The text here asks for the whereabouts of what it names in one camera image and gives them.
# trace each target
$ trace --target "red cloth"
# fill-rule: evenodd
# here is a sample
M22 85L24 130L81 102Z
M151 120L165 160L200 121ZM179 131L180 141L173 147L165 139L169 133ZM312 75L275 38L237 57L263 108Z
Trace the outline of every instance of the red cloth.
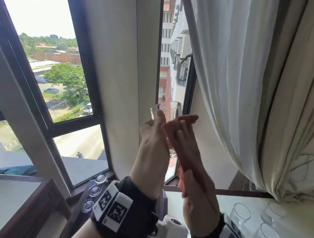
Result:
M178 187L182 190L182 196L186 197L186 191L184 187L184 182L183 182L183 174L186 170L192 170L194 178L196 181L200 184L202 190L206 192L206 186L203 177L201 176L200 172L197 170L197 167L191 161L184 153L184 150L177 140L176 133L178 130L181 129L180 127L180 121L184 120L187 127L191 124L194 124L198 119L197 115L183 115L180 117L175 118L172 121L166 122L163 124L163 129L169 139L169 142L172 144L174 150L176 151L179 159L179 170L178 170L178 177L180 178Z

